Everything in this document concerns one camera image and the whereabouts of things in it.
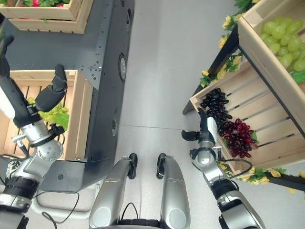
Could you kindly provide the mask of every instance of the wooden slat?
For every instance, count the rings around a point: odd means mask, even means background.
[[[270,124],[276,123],[280,120],[287,118],[286,111],[280,104],[277,106],[262,112],[252,118],[247,119],[245,122],[251,126],[252,130],[258,130]]]
[[[297,130],[296,126],[291,121],[291,119],[288,119],[269,128],[258,131],[256,134],[257,139],[262,145],[268,142],[275,141],[279,138],[297,133],[299,133],[299,131]]]
[[[276,103],[277,103],[276,98],[270,92],[253,101],[250,101],[249,103],[247,103],[243,106],[240,106],[240,107],[230,111],[230,115],[232,115],[234,119],[236,119],[236,118],[245,119],[245,118],[248,118],[256,113],[259,113],[259,112],[271,107],[272,105],[274,105]]]
[[[27,95],[28,87],[22,87],[20,88],[20,90],[25,96]],[[6,139],[4,143],[4,150],[7,150],[7,153],[9,155],[15,154],[16,143],[13,143],[11,138],[17,136],[18,133],[19,133],[18,127],[15,126],[13,120],[11,119],[9,122],[9,126],[7,128]]]
[[[228,96],[229,103],[225,106],[227,110],[234,108],[235,106],[253,98],[254,96],[267,92],[268,88],[266,84],[258,78],[252,83],[246,85],[241,90]]]
[[[38,20],[38,19],[9,19],[20,30],[61,31],[84,33],[93,0],[84,0],[76,21]]]
[[[4,150],[4,144],[9,123],[10,119],[0,110],[0,155],[8,153],[7,150]]]
[[[286,162],[283,162],[283,165],[291,163],[288,159],[288,156],[296,152],[298,149],[305,147],[305,140],[304,138],[298,134],[295,136],[291,136],[285,138],[281,141],[277,141],[271,144],[267,144],[265,146],[259,147],[257,150],[253,151],[252,155],[252,162],[255,165],[266,165],[275,160],[279,160],[281,158],[285,158]]]
[[[80,6],[80,0],[71,0],[63,7],[0,7],[0,13],[6,18],[76,20]]]
[[[81,118],[79,121],[76,150],[75,150],[75,155],[74,155],[73,159],[84,158],[84,155],[85,155],[91,101],[92,101],[92,92],[93,92],[93,86],[89,83],[88,80],[86,80],[84,92],[83,92],[83,96],[82,96],[81,116],[80,116]]]
[[[220,88],[223,90],[223,87],[226,87],[226,83],[233,80],[237,75],[243,74],[247,69],[250,68],[250,63],[245,61],[241,64],[240,70],[235,73],[227,73],[226,77],[222,80],[212,83],[209,86],[203,88],[200,92],[195,94],[193,97],[190,98],[191,103],[193,104],[196,111],[198,111],[198,107],[200,107],[200,103],[202,102],[202,99],[205,98],[206,94],[208,94],[210,91],[214,90],[215,88]]]
[[[251,66],[249,66],[246,71],[237,73],[236,77],[222,86],[221,90],[226,94],[232,93],[259,78],[257,72]]]

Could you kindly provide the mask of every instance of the black cable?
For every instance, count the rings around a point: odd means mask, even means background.
[[[228,159],[228,160],[220,160],[220,161],[223,161],[223,162],[241,161],[241,162],[245,162],[245,163],[247,163],[249,165],[249,168],[247,168],[245,171],[243,171],[243,172],[241,172],[239,174],[236,174],[234,176],[231,176],[230,179],[233,179],[235,177],[238,177],[238,176],[240,176],[242,174],[245,174],[245,173],[249,172],[252,169],[252,167],[253,167],[253,165],[252,165],[252,163],[250,161],[247,161],[247,160],[244,160],[244,159],[240,159],[240,158],[234,158],[234,159]]]
[[[125,211],[126,211],[126,209],[128,208],[129,205],[132,205],[132,206],[133,206],[133,208],[134,208],[134,210],[135,210],[135,213],[136,213],[136,215],[137,215],[137,219],[139,218],[137,208],[135,207],[134,203],[130,202],[130,203],[128,203],[128,204],[126,205],[126,207],[125,207],[125,209],[124,209],[124,211],[123,211],[121,220],[123,220],[124,215],[125,215]]]
[[[50,192],[50,191],[43,191],[43,192],[41,192],[41,193],[35,195],[33,198],[36,198],[36,197],[38,197],[38,196],[40,196],[40,195],[42,195],[42,194],[44,194],[44,193],[47,193],[47,192]],[[45,212],[45,211],[43,211],[43,212],[41,213],[46,219],[50,220],[50,221],[53,223],[55,229],[57,229],[57,224],[62,224],[62,223],[64,223],[64,222],[70,217],[70,215],[75,211],[75,208],[76,208],[76,206],[77,206],[77,204],[78,204],[78,201],[80,200],[80,194],[79,194],[78,192],[73,192],[73,193],[69,193],[69,194],[77,194],[77,200],[76,200],[76,203],[75,203],[73,209],[71,210],[71,212],[69,213],[69,215],[68,215],[63,221],[60,221],[60,222],[55,221],[55,220],[53,219],[53,217],[52,217],[49,213],[47,213],[47,212]]]
[[[231,180],[231,182],[235,184],[237,190],[239,191],[239,186],[238,186],[238,184],[237,184],[235,181],[233,181],[233,180]]]

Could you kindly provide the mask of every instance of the artificial flower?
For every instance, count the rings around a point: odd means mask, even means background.
[[[273,177],[281,177],[281,174],[279,171],[276,171],[275,169],[271,169],[270,173]]]
[[[259,182],[258,182],[258,180],[254,180],[254,181],[251,181],[250,184],[259,185]]]
[[[231,16],[228,15],[225,17],[225,22],[223,24],[223,28],[225,29],[230,23],[231,23]]]
[[[234,21],[237,21],[240,17],[242,16],[242,14],[237,14],[236,16],[233,16]]]
[[[301,172],[299,173],[299,176],[305,178],[305,172],[301,171]]]
[[[227,35],[225,35],[223,38],[221,38],[218,42],[219,48],[222,48],[224,46],[224,44],[226,43],[228,37]]]
[[[249,173],[251,173],[251,174],[255,173],[255,167],[254,166],[250,169]]]
[[[221,165],[221,164],[220,164],[220,168],[221,168],[222,170],[226,170],[226,169],[227,169],[227,166]]]
[[[238,64],[240,61],[242,61],[242,56],[235,56],[233,59],[233,65]]]
[[[259,180],[263,185],[267,184],[270,180],[267,177],[263,177]]]
[[[245,177],[242,177],[242,180],[243,180],[244,182],[246,182],[249,178],[250,178],[250,176],[245,176]]]
[[[202,75],[206,75],[206,76],[208,76],[208,75],[209,75],[209,73],[208,73],[206,70],[203,70],[203,71],[202,71]]]
[[[292,194],[296,193],[296,189],[294,189],[294,188],[288,187],[287,189],[288,189],[289,192],[291,192]]]

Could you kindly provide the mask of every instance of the green leaf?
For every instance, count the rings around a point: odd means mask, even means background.
[[[255,174],[256,178],[259,178],[259,179],[266,176],[266,174],[262,168],[255,168],[254,174]]]
[[[23,4],[26,6],[32,6],[33,5],[33,0],[24,0]]]
[[[305,83],[305,70],[298,73],[293,72],[291,76],[297,84]]]
[[[278,171],[280,174],[285,174],[285,172],[287,171],[287,169],[284,168],[274,168],[274,170]]]
[[[67,113],[57,113],[55,115],[55,123],[61,125],[65,131],[68,130],[69,115]]]
[[[252,138],[253,140],[256,140],[256,144],[259,144],[259,141],[257,140],[256,131],[254,131],[254,132],[250,135],[250,138]]]

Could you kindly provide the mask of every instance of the dark gray panel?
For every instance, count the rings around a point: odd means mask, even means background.
[[[83,70],[98,89],[112,8],[113,0],[94,1],[84,34],[19,31],[6,20],[3,34],[15,37],[7,52],[10,68],[53,69],[61,63],[66,69]]]

